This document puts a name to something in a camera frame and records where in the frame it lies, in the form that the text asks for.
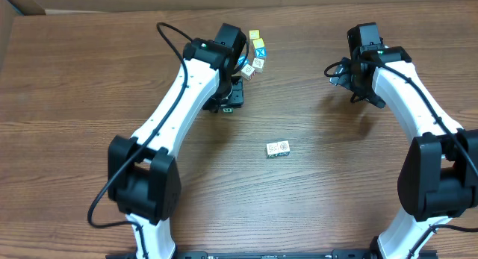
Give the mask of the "wooden ladybug block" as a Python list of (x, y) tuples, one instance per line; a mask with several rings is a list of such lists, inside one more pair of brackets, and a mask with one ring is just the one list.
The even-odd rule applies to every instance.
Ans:
[(268, 143), (266, 145), (267, 158), (276, 157), (279, 153), (279, 146), (277, 143)]

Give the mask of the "wooden letter K block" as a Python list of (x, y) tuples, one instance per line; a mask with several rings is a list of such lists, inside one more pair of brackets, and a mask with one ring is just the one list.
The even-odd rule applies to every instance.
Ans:
[(233, 113), (234, 110), (233, 110), (233, 108), (225, 107), (225, 108), (223, 108), (223, 112), (224, 112), (224, 113)]

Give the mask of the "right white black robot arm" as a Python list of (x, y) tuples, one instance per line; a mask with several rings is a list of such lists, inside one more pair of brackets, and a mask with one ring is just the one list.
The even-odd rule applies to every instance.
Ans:
[(425, 243), (440, 228), (477, 206), (477, 131), (465, 130), (432, 97), (401, 46), (388, 47), (376, 23), (347, 32), (350, 57), (327, 73), (352, 92), (352, 103), (388, 106), (409, 141), (397, 180), (401, 208), (392, 223), (357, 258), (436, 258)]

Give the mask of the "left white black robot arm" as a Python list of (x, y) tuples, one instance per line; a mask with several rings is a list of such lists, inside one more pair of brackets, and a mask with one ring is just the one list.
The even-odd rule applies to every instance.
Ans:
[(242, 106), (238, 71), (248, 51), (245, 33), (226, 23), (212, 40), (190, 38), (176, 52), (179, 72), (153, 114), (129, 138), (111, 141), (101, 194), (117, 203), (134, 231), (137, 248), (128, 258), (175, 257), (170, 218), (181, 195), (179, 149), (201, 110)]

